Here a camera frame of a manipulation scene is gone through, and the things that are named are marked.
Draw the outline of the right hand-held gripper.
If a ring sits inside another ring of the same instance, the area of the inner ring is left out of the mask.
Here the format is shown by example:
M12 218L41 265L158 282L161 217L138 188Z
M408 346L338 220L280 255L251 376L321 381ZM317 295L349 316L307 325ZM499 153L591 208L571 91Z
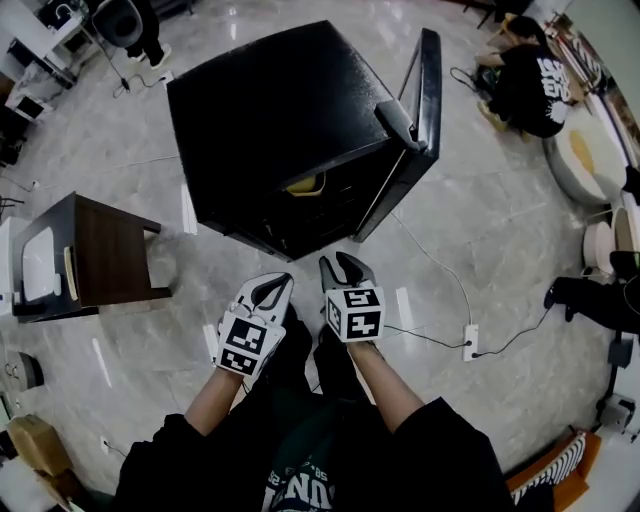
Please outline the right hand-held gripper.
M346 282L352 287L340 289L341 282L326 256L319 259L321 286L325 293L325 320L343 343L380 339L384 329L386 301L382 287L376 286L373 270L358 258L341 251L336 260Z

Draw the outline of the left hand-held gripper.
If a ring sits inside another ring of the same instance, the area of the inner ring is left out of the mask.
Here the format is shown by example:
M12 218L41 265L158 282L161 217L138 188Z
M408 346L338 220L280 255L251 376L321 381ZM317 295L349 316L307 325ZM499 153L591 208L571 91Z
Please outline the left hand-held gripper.
M288 273L273 272L243 283L219 324L217 367L257 377L286 329L284 318L293 292Z

